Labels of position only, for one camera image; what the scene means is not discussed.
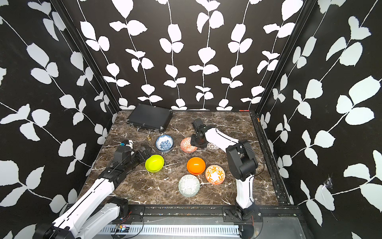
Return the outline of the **red patterned bowl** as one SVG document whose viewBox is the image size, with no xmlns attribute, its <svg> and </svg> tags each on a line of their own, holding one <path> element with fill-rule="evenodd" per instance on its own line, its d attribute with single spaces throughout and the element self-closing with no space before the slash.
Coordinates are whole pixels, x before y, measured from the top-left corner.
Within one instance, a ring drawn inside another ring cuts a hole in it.
<svg viewBox="0 0 382 239">
<path fill-rule="evenodd" d="M 196 146 L 191 145 L 191 138 L 186 137 L 181 141 L 181 150 L 185 153 L 193 153 L 195 152 L 198 148 Z"/>
</svg>

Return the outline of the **lime green bowl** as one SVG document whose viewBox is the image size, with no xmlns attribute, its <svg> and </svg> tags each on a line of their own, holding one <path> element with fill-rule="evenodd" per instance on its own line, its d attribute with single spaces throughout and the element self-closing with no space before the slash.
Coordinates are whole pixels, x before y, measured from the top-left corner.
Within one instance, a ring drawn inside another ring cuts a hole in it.
<svg viewBox="0 0 382 239">
<path fill-rule="evenodd" d="M 158 172 L 164 166 L 164 158 L 161 155 L 154 154 L 149 157 L 145 162 L 145 168 L 148 172 Z"/>
</svg>

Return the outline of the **blue floral bowl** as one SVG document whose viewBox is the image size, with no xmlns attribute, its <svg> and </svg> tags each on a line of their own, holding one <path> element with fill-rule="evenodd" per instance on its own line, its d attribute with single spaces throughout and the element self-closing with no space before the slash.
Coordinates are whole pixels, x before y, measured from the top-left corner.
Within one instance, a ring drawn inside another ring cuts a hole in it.
<svg viewBox="0 0 382 239">
<path fill-rule="evenodd" d="M 157 138 L 155 146 L 160 152 L 169 152 L 173 149 L 174 140 L 171 136 L 164 134 Z"/>
</svg>

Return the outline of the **orange leaf patterned bowl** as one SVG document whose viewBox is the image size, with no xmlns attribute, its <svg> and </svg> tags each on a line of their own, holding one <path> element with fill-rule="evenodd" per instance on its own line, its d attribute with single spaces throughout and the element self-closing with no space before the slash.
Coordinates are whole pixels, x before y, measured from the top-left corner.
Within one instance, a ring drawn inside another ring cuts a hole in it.
<svg viewBox="0 0 382 239">
<path fill-rule="evenodd" d="M 210 184 L 219 185 L 225 180 L 225 171 L 219 165 L 210 165 L 205 171 L 205 176 Z"/>
</svg>

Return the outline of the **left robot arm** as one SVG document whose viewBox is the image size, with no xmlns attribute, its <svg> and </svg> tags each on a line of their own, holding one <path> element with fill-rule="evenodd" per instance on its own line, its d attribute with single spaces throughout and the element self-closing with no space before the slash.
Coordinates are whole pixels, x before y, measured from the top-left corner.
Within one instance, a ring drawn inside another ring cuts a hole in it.
<svg viewBox="0 0 382 239">
<path fill-rule="evenodd" d="M 125 180 L 138 165 L 152 156 L 145 144 L 134 149 L 131 140 L 124 140 L 114 152 L 113 159 L 87 192 L 51 224 L 36 228 L 34 239 L 92 239 L 106 225 L 130 216 L 128 200 L 112 197 L 101 203 Z"/>
</svg>

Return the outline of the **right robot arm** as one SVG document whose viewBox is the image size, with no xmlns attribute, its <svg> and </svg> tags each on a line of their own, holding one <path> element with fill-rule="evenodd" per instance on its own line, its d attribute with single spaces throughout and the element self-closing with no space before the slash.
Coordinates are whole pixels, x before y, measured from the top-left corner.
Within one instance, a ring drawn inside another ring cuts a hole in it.
<svg viewBox="0 0 382 239">
<path fill-rule="evenodd" d="M 237 212 L 242 217 L 255 211 L 253 179 L 258 168 L 258 158 L 249 141 L 232 138 L 213 125 L 206 125 L 197 118 L 192 122 L 196 133 L 191 137 L 191 145 L 206 148 L 209 143 L 223 150 L 227 156 L 229 170 L 236 179 Z"/>
</svg>

